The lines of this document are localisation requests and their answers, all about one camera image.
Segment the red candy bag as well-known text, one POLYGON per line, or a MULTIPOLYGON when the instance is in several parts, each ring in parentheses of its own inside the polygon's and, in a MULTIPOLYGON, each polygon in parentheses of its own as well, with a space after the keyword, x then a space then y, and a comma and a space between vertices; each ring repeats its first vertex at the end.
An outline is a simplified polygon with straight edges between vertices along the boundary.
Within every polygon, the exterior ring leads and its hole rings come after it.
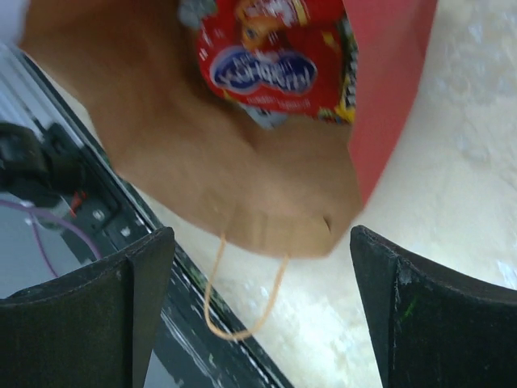
POLYGON ((200 72, 223 99, 317 117, 342 88, 342 1, 218 1, 201 21, 200 72))

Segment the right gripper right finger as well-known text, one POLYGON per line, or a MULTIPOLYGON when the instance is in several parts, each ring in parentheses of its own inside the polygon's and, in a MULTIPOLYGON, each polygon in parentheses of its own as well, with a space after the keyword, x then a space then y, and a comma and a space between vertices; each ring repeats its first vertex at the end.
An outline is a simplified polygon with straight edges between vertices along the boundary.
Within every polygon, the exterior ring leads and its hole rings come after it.
POLYGON ((384 387, 514 387, 516 292, 366 228, 351 258, 384 387))

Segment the red brown paper bag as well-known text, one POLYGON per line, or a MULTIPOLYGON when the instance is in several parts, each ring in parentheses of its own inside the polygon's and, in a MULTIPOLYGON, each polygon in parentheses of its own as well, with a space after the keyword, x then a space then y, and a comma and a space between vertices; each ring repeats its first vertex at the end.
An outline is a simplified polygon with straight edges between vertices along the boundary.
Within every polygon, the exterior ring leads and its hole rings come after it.
POLYGON ((21 49, 78 98, 113 169, 223 243, 328 255, 363 208, 412 108, 433 1, 342 1, 359 55, 355 121, 263 129, 200 72, 181 1, 31 1, 21 49))

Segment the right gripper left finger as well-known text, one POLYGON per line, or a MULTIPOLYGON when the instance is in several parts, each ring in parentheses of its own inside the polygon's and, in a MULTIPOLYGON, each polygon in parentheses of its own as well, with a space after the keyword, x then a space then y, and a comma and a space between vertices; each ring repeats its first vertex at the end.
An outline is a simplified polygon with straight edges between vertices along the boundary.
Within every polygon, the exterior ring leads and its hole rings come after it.
POLYGON ((1 301, 3 387, 142 387, 174 259, 162 227, 1 301))

